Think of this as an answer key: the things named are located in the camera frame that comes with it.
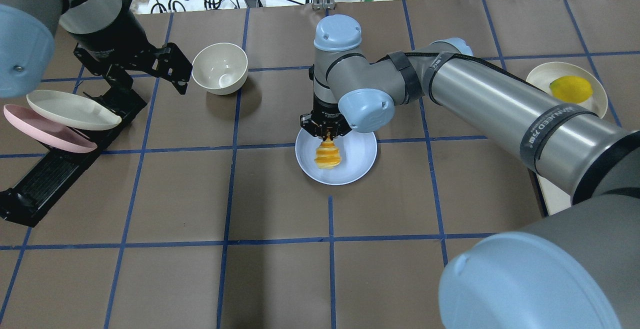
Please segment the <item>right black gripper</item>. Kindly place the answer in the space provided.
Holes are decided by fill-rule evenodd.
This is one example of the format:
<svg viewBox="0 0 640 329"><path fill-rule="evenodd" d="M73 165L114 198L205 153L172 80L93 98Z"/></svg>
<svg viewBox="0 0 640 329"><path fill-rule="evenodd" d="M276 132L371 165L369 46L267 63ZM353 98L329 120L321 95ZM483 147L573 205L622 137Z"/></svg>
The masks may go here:
<svg viewBox="0 0 640 329"><path fill-rule="evenodd" d="M303 130L322 142L326 139L333 142L352 131L337 103L314 101L311 111L301 114L299 120Z"/></svg>

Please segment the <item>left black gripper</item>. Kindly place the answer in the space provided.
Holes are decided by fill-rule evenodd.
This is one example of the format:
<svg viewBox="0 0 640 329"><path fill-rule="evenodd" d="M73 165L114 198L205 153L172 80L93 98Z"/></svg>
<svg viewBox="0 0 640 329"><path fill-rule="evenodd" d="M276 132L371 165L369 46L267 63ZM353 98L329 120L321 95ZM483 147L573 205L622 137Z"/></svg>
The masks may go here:
<svg viewBox="0 0 640 329"><path fill-rule="evenodd" d="M171 83L185 95L193 65L173 42L156 48L147 39L140 22L130 11L121 11L105 28L96 32L68 33L78 42L74 56L91 74L109 85L105 94L83 95L115 115L137 115L147 102L133 89L134 80L126 70L147 73Z"/></svg>

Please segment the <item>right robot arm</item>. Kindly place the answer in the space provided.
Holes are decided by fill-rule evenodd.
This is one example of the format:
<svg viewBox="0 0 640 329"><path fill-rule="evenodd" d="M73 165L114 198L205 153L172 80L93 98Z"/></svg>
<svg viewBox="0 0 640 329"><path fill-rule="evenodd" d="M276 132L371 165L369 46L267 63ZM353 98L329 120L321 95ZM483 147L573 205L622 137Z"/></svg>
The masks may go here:
<svg viewBox="0 0 640 329"><path fill-rule="evenodd" d="M639 327L639 133L560 101L476 58L464 40L371 64L357 20L315 29L314 103L301 127L322 138L370 133L423 96L568 193L571 206L494 234L448 261L438 306L447 329Z"/></svg>

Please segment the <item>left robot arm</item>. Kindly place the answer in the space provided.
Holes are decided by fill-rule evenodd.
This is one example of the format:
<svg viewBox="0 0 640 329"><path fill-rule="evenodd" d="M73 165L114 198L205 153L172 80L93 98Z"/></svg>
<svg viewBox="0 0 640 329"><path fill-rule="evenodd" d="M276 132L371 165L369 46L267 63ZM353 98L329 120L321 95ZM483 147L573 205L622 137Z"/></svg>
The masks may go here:
<svg viewBox="0 0 640 329"><path fill-rule="evenodd" d="M55 52L59 28L73 37L74 56L110 85L130 86L131 71L186 93L192 63L174 43L155 47L131 12L133 0L0 0L2 98L37 89Z"/></svg>

